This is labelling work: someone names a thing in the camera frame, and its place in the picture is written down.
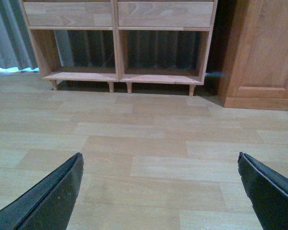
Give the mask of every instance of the cabinet door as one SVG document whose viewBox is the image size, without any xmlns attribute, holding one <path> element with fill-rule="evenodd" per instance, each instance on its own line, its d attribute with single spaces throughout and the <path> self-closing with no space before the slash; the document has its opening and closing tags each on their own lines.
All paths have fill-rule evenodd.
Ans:
<svg viewBox="0 0 288 230">
<path fill-rule="evenodd" d="M 288 0 L 249 0 L 228 96 L 288 98 Z"/>
</svg>

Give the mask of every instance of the light wood grain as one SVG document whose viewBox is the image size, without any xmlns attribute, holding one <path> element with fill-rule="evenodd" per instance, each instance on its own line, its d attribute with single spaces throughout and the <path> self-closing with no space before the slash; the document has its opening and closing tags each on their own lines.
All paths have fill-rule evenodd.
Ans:
<svg viewBox="0 0 288 230">
<path fill-rule="evenodd" d="M 179 212 L 172 208 L 76 203 L 67 230 L 177 230 Z"/>
<path fill-rule="evenodd" d="M 213 2 L 119 2 L 119 26 L 210 27 Z"/>
<path fill-rule="evenodd" d="M 149 97 L 145 97 L 145 95 L 141 97 L 133 96 L 133 95 L 119 95 L 117 97 L 116 103 L 129 103 L 129 104 L 166 104 L 171 106 L 182 106 L 187 105 L 187 100 L 185 97 L 177 97 L 177 98 L 171 98 L 171 97 L 158 97 L 156 95 L 151 95 Z"/>
<path fill-rule="evenodd" d="M 110 68 L 61 67 L 43 78 L 67 81 L 116 81 L 117 76 L 115 70 Z"/>
<path fill-rule="evenodd" d="M 186 142 L 150 138 L 89 137 L 82 152 L 187 157 Z"/>
<path fill-rule="evenodd" d="M 30 133 L 30 132 L 1 132 L 0 147 L 43 150 L 73 150 L 79 151 L 87 140 L 87 136 Z"/>
<path fill-rule="evenodd" d="M 137 114 L 154 114 L 154 115 L 197 115 L 197 116 L 211 116 L 209 110 L 206 107 L 189 107 L 183 105 L 171 105 L 166 104 L 147 104 L 142 106 L 136 103 L 133 105 L 133 113 Z"/>
<path fill-rule="evenodd" d="M 28 170 L 53 170 L 68 156 L 73 156 L 74 151 L 56 151 L 30 149 L 16 165 L 17 169 Z M 85 174 L 100 175 L 120 175 L 130 174 L 132 156 L 122 154 L 97 153 L 94 149 L 82 151 L 86 164 L 84 165 Z"/>
<path fill-rule="evenodd" d="M 128 114 L 128 113 L 110 113 L 103 112 L 76 112 L 71 118 L 74 122 L 92 122 L 108 124 L 129 124 L 129 125 L 154 125 L 152 115 Z"/>
<path fill-rule="evenodd" d="M 262 229 L 238 152 L 288 178 L 288 112 L 225 109 L 200 92 L 53 92 L 37 74 L 0 77 L 0 209 L 80 151 L 69 230 Z"/>
<path fill-rule="evenodd" d="M 95 176 L 89 191 L 86 201 L 95 203 L 226 210 L 219 184 L 204 181 Z"/>
<path fill-rule="evenodd" d="M 107 2 L 24 2 L 30 26 L 112 26 Z"/>
<path fill-rule="evenodd" d="M 288 162 L 288 145 L 187 141 L 187 149 L 197 159 L 237 160 L 237 153 L 246 152 L 259 161 Z"/>
<path fill-rule="evenodd" d="M 0 148 L 0 167 L 14 168 L 26 154 L 24 149 Z"/>
<path fill-rule="evenodd" d="M 209 27 L 151 27 L 151 26 L 119 26 L 119 30 L 165 30 L 165 31 L 210 31 Z"/>
<path fill-rule="evenodd" d="M 168 127 L 165 138 L 215 142 L 263 143 L 263 140 L 255 130 L 242 128 L 198 127 L 194 130 L 185 130 L 183 127 Z"/>
<path fill-rule="evenodd" d="M 192 115 L 156 115 L 156 126 L 176 127 L 183 128 L 185 131 L 193 131 L 198 128 L 241 128 L 241 124 L 238 121 L 232 119 L 219 119 L 215 117 L 199 116 L 194 117 Z"/>
<path fill-rule="evenodd" d="M 244 196 L 245 190 L 242 183 L 222 182 L 221 191 L 228 212 L 249 213 L 255 216 L 250 199 Z"/>
<path fill-rule="evenodd" d="M 64 102 L 57 110 L 59 112 L 99 112 L 99 113 L 131 113 L 133 109 L 132 104 L 113 104 L 106 102 L 95 102 L 88 100 L 84 102 Z"/>
<path fill-rule="evenodd" d="M 125 138 L 164 138 L 165 131 L 154 126 L 121 125 L 81 122 L 74 130 L 78 135 L 125 137 Z"/>
<path fill-rule="evenodd" d="M 255 214 L 181 210 L 180 229 L 262 230 Z"/>
<path fill-rule="evenodd" d="M 159 84 L 196 84 L 203 85 L 197 76 L 175 76 L 156 74 L 125 74 L 121 82 L 159 83 Z"/>
<path fill-rule="evenodd" d="M 239 182 L 235 161 L 134 156 L 131 176 L 189 181 Z"/>
<path fill-rule="evenodd" d="M 227 97 L 224 107 L 244 109 L 288 110 L 288 99 Z"/>
<path fill-rule="evenodd" d="M 257 130 L 265 143 L 288 144 L 288 131 Z"/>
</svg>

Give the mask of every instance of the wooden cabinet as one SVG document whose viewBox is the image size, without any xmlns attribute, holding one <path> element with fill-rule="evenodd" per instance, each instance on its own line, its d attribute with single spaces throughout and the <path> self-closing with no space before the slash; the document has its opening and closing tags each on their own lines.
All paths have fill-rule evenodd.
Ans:
<svg viewBox="0 0 288 230">
<path fill-rule="evenodd" d="M 132 92 L 133 82 L 186 84 L 193 95 L 203 85 L 217 0 L 21 0 L 33 49 L 42 77 L 57 89 L 57 80 L 106 81 L 110 92 L 114 82 L 125 82 Z M 63 67 L 54 30 L 111 30 L 115 68 Z M 194 70 L 129 69 L 128 32 L 197 31 L 197 63 Z"/>
<path fill-rule="evenodd" d="M 225 107 L 288 110 L 288 0 L 238 0 L 222 68 Z"/>
</svg>

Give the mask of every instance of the open shelf compartment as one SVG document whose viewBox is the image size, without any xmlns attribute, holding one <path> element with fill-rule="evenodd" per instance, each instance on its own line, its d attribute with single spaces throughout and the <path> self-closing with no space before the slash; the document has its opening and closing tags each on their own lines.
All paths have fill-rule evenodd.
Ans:
<svg viewBox="0 0 288 230">
<path fill-rule="evenodd" d="M 113 63 L 111 67 L 63 66 L 60 60 L 58 44 L 54 30 L 31 30 L 33 47 L 42 78 L 50 80 L 54 90 L 57 89 L 56 81 L 105 81 L 108 82 L 110 92 L 113 91 L 113 82 L 118 82 L 115 68 L 114 46 L 111 45 Z"/>
<path fill-rule="evenodd" d="M 137 49 L 145 49 L 145 44 L 148 44 L 149 41 L 146 41 L 145 39 L 137 40 L 134 37 L 134 33 L 149 33 L 149 35 L 138 35 L 139 37 L 148 37 L 148 39 L 152 39 L 152 37 L 155 36 L 155 33 L 167 33 L 169 36 L 171 33 L 177 33 L 177 44 L 176 49 L 179 49 L 180 47 L 183 47 L 182 43 L 184 42 L 183 39 L 179 39 L 179 37 L 194 37 L 194 39 L 187 39 L 191 42 L 189 44 L 189 48 L 192 49 L 191 53 L 194 55 L 194 57 L 180 57 L 177 58 L 177 63 L 174 63 L 169 68 L 166 66 L 160 66 L 155 63 L 154 66 L 150 66 L 147 63 L 144 63 L 143 65 L 146 66 L 145 68 L 137 67 L 132 64 L 133 62 L 133 55 L 132 55 L 132 49 L 134 48 L 134 43 L 136 41 Z M 150 31 L 131 31 L 131 30 L 120 30 L 119 31 L 119 39 L 120 39 L 120 45 L 121 45 L 121 55 L 122 55 L 122 62 L 121 62 L 121 74 L 120 74 L 120 82 L 126 82 L 128 92 L 131 92 L 131 84 L 132 83 L 164 83 L 164 84 L 186 84 L 190 85 L 190 92 L 189 94 L 193 94 L 193 90 L 195 88 L 195 85 L 203 85 L 204 84 L 204 77 L 205 77 L 205 70 L 206 70 L 206 52 L 208 47 L 208 37 L 209 37 L 209 31 L 156 31 L 156 30 L 150 30 Z M 160 58 L 166 58 L 166 51 L 163 49 L 166 49 L 167 44 L 164 44 L 158 39 L 156 39 L 155 46 L 160 52 L 161 55 L 159 55 L 158 58 L 154 57 L 155 59 Z M 148 47 L 147 52 L 155 52 L 156 48 Z M 183 63 L 178 63 L 178 60 L 181 62 L 181 60 L 186 59 L 192 59 L 193 61 L 190 63 L 188 61 L 187 65 L 184 65 Z"/>
</svg>

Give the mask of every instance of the cabinet base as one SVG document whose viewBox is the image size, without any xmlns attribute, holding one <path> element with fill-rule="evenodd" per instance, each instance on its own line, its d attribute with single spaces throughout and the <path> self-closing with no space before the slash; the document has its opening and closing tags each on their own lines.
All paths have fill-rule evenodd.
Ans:
<svg viewBox="0 0 288 230">
<path fill-rule="evenodd" d="M 288 99 L 227 97 L 224 107 L 241 109 L 288 110 Z"/>
</svg>

